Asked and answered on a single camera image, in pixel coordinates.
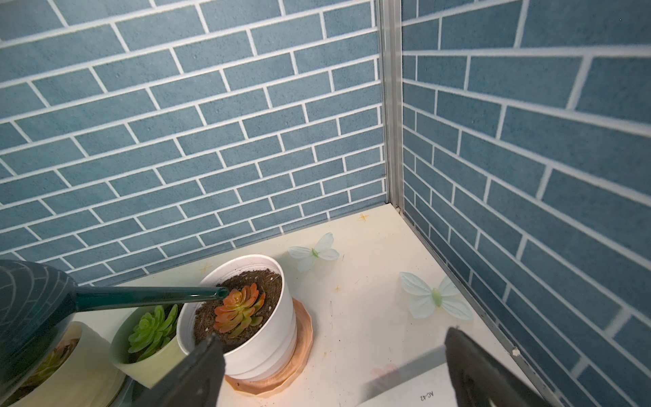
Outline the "small pale butterfly decoration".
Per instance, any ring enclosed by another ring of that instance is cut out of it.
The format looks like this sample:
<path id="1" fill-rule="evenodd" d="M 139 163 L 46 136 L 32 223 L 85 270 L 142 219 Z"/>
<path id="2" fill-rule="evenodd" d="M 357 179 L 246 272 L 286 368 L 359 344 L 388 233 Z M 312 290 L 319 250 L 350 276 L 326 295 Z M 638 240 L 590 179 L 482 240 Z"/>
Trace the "small pale butterfly decoration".
<path id="1" fill-rule="evenodd" d="M 340 254 L 332 245 L 334 244 L 334 235 L 331 232 L 326 233 L 313 248 L 293 246 L 288 249 L 288 253 L 293 259 L 298 261 L 297 268 L 300 272 L 310 271 L 317 259 L 334 261 L 340 257 Z"/>

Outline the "pink-green succulent plant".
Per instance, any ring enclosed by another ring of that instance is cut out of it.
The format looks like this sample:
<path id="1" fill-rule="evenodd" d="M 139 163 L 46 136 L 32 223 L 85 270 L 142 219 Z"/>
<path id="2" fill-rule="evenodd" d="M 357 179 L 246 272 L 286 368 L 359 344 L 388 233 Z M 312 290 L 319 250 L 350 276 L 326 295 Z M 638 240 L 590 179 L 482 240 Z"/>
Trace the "pink-green succulent plant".
<path id="1" fill-rule="evenodd" d="M 62 341 L 21 385 L 22 388 L 36 388 L 45 383 L 69 359 L 77 344 L 78 338 Z"/>

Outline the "cream wavy flower pot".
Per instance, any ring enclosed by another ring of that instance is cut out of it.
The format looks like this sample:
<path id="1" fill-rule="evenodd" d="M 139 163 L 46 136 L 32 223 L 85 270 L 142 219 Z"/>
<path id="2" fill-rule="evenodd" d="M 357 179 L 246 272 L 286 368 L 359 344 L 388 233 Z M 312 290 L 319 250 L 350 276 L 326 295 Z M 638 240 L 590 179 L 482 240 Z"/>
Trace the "cream wavy flower pot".
<path id="1" fill-rule="evenodd" d="M 108 406 L 120 393 L 125 374 L 111 363 L 106 339 L 81 322 L 64 339 L 78 341 L 71 356 L 15 406 Z"/>

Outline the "red-orange succulent plant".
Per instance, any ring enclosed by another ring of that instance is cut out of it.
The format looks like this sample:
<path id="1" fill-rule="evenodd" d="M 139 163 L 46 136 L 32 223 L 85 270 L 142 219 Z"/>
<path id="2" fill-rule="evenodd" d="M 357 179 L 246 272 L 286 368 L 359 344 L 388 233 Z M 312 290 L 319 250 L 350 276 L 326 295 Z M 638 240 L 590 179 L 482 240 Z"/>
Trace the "red-orange succulent plant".
<path id="1" fill-rule="evenodd" d="M 239 337 L 249 327 L 257 327 L 264 317 L 258 315 L 262 309 L 266 293 L 261 293 L 256 283 L 242 289 L 233 288 L 223 300 L 223 305 L 215 309 L 214 329 L 229 338 Z"/>

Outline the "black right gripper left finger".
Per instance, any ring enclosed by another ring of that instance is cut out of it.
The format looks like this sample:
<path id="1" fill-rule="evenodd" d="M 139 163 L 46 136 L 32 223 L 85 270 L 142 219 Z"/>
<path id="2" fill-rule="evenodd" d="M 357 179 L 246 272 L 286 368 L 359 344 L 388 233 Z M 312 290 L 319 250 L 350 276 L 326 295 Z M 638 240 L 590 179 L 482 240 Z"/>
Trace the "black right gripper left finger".
<path id="1" fill-rule="evenodd" d="M 216 407 L 224 377 L 222 343 L 211 334 L 132 405 Z"/>

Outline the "large pale butterfly decoration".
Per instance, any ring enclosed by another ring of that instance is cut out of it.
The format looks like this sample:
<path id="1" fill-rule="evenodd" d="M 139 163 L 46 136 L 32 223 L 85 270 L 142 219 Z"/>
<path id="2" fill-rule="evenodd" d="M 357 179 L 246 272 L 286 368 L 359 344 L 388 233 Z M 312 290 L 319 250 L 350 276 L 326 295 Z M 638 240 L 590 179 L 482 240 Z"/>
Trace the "large pale butterfly decoration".
<path id="1" fill-rule="evenodd" d="M 437 288 L 430 288 L 425 281 L 409 272 L 401 272 L 399 279 L 403 291 L 412 296 L 409 312 L 413 318 L 425 319 L 441 309 L 461 321 L 473 319 L 471 307 L 447 276 Z"/>

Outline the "white plastic flower pot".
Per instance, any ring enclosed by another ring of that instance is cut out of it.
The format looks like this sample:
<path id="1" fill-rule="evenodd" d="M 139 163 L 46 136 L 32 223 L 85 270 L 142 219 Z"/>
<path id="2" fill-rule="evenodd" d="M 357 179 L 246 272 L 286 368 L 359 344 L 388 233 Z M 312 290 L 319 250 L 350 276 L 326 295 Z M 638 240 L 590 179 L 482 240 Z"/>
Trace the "white plastic flower pot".
<path id="1" fill-rule="evenodd" d="M 242 289 L 256 283 L 266 293 L 258 315 L 264 320 L 239 337 L 229 338 L 214 329 L 215 309 L 223 300 L 183 305 L 177 319 L 176 337 L 182 351 L 191 354 L 198 344 L 216 334 L 225 353 L 225 374 L 234 379 L 261 381 L 280 371 L 292 357 L 297 342 L 293 299 L 281 266 L 271 257 L 251 254 L 233 259 L 201 281 L 203 287 Z"/>

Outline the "pink pot saucer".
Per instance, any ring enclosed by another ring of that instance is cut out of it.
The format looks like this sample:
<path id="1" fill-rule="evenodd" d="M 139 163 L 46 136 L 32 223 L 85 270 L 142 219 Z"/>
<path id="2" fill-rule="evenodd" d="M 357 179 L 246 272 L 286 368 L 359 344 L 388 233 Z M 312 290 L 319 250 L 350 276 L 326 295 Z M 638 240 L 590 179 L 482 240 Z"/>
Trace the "pink pot saucer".
<path id="1" fill-rule="evenodd" d="M 296 298 L 293 299 L 293 307 L 297 316 L 297 342 L 295 351 L 289 359 L 288 364 L 274 376 L 258 382 L 244 381 L 225 376 L 225 381 L 237 393 L 245 394 L 247 397 L 267 399 L 287 389 L 301 375 L 305 366 L 307 366 L 314 343 L 312 318 L 303 303 Z"/>

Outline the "dark green pot saucer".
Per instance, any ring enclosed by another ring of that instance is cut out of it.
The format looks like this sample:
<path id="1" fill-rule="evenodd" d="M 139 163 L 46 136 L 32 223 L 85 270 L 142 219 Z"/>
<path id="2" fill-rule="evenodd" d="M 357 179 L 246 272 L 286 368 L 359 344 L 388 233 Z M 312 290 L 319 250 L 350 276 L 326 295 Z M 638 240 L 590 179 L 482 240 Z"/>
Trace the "dark green pot saucer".
<path id="1" fill-rule="evenodd" d="M 120 392 L 110 404 L 110 407 L 131 407 L 146 392 L 146 387 L 127 377 Z"/>

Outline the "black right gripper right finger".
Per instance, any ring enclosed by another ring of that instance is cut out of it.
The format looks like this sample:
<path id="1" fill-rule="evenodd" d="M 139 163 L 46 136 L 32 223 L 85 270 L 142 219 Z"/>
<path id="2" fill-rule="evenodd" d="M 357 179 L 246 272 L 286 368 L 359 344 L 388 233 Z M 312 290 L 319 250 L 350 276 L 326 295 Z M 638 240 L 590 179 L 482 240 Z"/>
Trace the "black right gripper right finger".
<path id="1" fill-rule="evenodd" d="M 457 405 L 549 405 L 461 330 L 449 328 L 444 344 Z"/>

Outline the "green wavy flower pot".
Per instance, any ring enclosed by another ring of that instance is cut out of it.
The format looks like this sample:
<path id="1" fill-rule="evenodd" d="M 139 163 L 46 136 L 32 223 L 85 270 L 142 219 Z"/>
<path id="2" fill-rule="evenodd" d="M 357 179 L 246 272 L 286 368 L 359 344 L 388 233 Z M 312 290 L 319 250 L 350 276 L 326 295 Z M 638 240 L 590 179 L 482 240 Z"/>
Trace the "green wavy flower pot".
<path id="1" fill-rule="evenodd" d="M 133 334 L 134 327 L 146 313 L 154 315 L 154 310 L 153 305 L 137 308 L 122 323 L 110 345 L 112 364 L 146 388 L 152 388 L 185 358 L 176 337 L 175 323 L 171 331 L 171 340 L 155 354 L 143 361 L 137 361 L 135 354 L 128 353 L 130 348 L 128 337 Z"/>

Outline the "dark green watering can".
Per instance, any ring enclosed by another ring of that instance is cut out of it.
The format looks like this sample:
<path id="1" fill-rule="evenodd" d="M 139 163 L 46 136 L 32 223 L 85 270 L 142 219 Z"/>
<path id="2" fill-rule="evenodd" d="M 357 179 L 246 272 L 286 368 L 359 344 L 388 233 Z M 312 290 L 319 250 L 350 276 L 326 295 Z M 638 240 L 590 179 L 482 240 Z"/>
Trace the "dark green watering can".
<path id="1" fill-rule="evenodd" d="M 59 343 L 76 313 L 224 299 L 223 287 L 79 287 L 63 271 L 1 261 L 1 400 Z"/>

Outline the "white flat box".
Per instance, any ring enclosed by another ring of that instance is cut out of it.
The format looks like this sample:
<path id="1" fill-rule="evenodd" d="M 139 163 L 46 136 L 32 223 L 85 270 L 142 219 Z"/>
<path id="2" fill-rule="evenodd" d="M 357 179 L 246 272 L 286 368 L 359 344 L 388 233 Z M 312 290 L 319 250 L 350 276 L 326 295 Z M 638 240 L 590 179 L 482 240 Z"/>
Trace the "white flat box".
<path id="1" fill-rule="evenodd" d="M 449 369 L 437 366 L 401 383 L 360 406 L 457 406 Z"/>

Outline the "bright green succulent plant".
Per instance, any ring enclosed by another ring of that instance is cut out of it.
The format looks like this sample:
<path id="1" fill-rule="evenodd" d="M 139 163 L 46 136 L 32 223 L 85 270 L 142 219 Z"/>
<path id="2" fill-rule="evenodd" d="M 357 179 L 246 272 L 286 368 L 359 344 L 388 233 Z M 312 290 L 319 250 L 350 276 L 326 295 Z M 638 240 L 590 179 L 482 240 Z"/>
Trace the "bright green succulent plant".
<path id="1" fill-rule="evenodd" d="M 145 313 L 128 337 L 130 363 L 144 361 L 166 346 L 176 335 L 179 305 L 157 305 Z"/>

